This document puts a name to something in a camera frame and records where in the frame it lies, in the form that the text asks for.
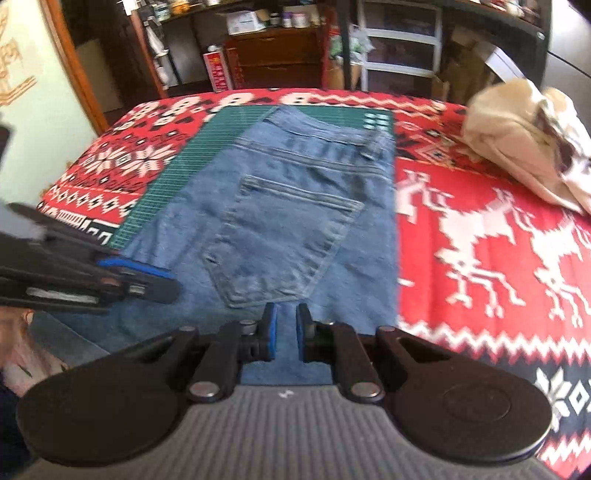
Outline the person's left hand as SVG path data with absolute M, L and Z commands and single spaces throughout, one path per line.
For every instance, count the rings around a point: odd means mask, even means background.
M 18 397 L 31 387 L 68 369 L 35 343 L 29 332 L 33 311 L 1 307 L 1 383 Z

